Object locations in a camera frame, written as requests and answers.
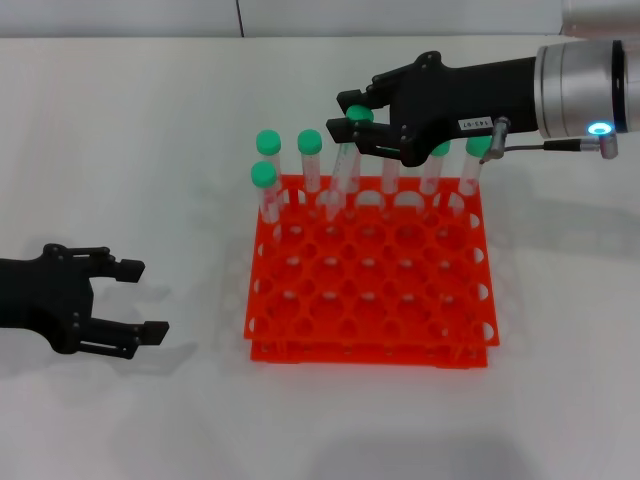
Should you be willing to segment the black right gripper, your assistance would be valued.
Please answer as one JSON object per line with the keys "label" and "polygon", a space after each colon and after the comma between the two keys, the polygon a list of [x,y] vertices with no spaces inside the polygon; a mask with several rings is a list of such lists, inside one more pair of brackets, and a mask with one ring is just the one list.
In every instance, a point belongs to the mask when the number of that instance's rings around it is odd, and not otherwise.
{"label": "black right gripper", "polygon": [[390,108],[387,123],[329,119],[336,144],[354,143],[361,154],[422,165],[432,150],[458,138],[488,136],[501,117],[511,133],[538,129],[534,102],[534,57],[447,67],[437,51],[376,74],[364,90],[342,91],[343,112],[351,106]]}

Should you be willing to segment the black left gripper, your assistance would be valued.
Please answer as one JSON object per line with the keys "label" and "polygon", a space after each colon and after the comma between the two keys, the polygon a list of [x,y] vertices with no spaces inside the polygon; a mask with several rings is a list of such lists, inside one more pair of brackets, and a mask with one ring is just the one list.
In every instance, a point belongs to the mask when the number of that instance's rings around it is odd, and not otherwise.
{"label": "black left gripper", "polygon": [[44,337],[61,354],[77,351],[130,360],[140,346],[158,346],[169,324],[126,324],[90,318],[89,278],[137,283],[140,260],[117,260],[108,247],[68,248],[49,243],[34,259],[1,260],[1,327]]}

